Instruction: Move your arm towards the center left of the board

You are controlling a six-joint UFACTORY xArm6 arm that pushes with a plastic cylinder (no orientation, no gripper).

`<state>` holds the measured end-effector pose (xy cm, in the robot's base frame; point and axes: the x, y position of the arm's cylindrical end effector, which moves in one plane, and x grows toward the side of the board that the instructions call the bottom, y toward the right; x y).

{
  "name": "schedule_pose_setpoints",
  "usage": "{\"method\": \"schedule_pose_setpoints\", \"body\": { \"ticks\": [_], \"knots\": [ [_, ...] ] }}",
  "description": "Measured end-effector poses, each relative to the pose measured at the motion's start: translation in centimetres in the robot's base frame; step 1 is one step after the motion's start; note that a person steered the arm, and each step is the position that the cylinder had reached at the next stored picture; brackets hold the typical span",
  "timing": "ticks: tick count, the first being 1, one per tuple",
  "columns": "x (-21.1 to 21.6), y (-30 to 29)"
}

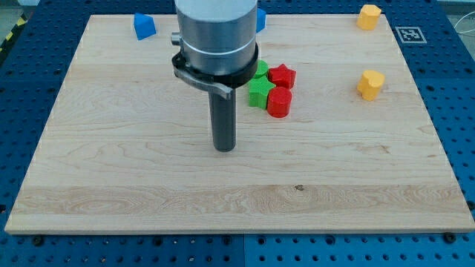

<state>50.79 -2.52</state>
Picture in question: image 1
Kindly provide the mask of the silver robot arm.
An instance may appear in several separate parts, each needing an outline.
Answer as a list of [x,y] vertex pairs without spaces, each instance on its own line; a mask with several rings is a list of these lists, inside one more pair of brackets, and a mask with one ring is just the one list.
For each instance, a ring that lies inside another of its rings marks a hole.
[[179,32],[171,36],[180,52],[174,74],[199,90],[231,99],[246,83],[257,59],[256,0],[176,0]]

